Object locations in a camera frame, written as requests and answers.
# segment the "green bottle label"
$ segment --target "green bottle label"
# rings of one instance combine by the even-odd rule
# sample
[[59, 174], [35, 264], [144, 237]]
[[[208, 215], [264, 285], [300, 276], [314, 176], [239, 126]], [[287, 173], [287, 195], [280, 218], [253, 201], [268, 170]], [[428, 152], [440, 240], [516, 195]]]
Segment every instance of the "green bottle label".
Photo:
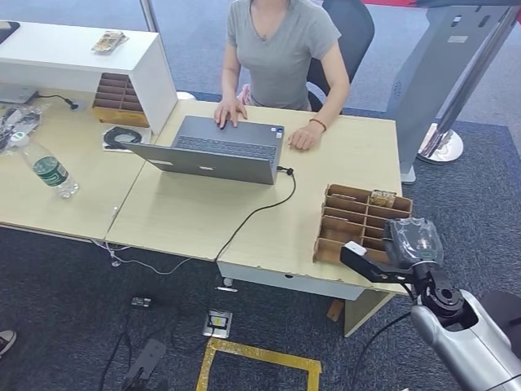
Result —
[[61, 185], [69, 176], [65, 167], [53, 156], [42, 157], [35, 163], [32, 170], [45, 184], [51, 187]]

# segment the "black tape roll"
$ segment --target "black tape roll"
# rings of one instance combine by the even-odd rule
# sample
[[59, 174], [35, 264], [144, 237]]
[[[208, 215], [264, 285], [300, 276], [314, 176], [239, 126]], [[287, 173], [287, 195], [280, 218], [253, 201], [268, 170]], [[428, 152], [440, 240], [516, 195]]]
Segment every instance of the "black tape roll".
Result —
[[127, 143], [139, 144], [142, 140], [142, 136], [135, 130], [120, 128], [118, 126], [116, 128], [109, 130], [107, 133], [105, 134], [105, 136], [103, 136], [103, 141], [108, 145], [109, 149], [127, 149], [124, 147], [123, 144], [119, 143], [116, 140], [116, 138], [122, 135], [133, 137], [132, 140], [125, 140], [125, 142]]

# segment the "table leg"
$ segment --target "table leg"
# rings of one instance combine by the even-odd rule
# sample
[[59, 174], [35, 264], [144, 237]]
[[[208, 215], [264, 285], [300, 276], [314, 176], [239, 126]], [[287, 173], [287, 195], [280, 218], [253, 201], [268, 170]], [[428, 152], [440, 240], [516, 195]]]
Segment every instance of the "table leg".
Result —
[[353, 334], [394, 296], [394, 293], [366, 289], [356, 300], [345, 300], [344, 336]]

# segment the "black chair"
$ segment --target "black chair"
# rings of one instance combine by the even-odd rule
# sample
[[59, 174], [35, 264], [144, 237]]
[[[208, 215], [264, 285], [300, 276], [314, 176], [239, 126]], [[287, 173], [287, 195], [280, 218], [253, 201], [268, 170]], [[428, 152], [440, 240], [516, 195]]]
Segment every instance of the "black chair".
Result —
[[[360, 0], [324, 0], [323, 9], [340, 31], [340, 52], [345, 63], [347, 74], [352, 82], [362, 59], [374, 37], [374, 23], [369, 12]], [[308, 71], [308, 81], [320, 88], [325, 95], [329, 93], [329, 85], [323, 74], [322, 64], [312, 59]], [[308, 94], [314, 112], [322, 108], [322, 102], [315, 94]]]

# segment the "white cable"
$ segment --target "white cable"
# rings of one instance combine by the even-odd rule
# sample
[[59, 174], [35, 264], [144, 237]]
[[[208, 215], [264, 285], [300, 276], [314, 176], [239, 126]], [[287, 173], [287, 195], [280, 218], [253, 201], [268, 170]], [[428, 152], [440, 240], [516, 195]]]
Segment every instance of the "white cable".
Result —
[[121, 250], [124, 250], [126, 248], [118, 248], [118, 249], [114, 250], [114, 249], [109, 247], [109, 244], [107, 242], [105, 242], [105, 246], [103, 244], [97, 243], [96, 240], [92, 240], [92, 243], [96, 244], [98, 247], [101, 247], [103, 249], [107, 250], [111, 255], [111, 258], [115, 259], [116, 261], [120, 261], [121, 263], [137, 263], [137, 264], [141, 265], [141, 266], [145, 266], [145, 267], [147, 267], [149, 269], [152, 269], [158, 275], [171, 275], [172, 273], [175, 272], [178, 268], [181, 267], [185, 262], [188, 262], [188, 261], [190, 261], [191, 259], [192, 259], [192, 258], [184, 259], [170, 271], [159, 271], [158, 269], [155, 269], [153, 266], [151, 266], [151, 265], [142, 262], [142, 261], [136, 261], [135, 259], [124, 260], [124, 259], [121, 259], [120, 257], [115, 254], [115, 251], [121, 251]]

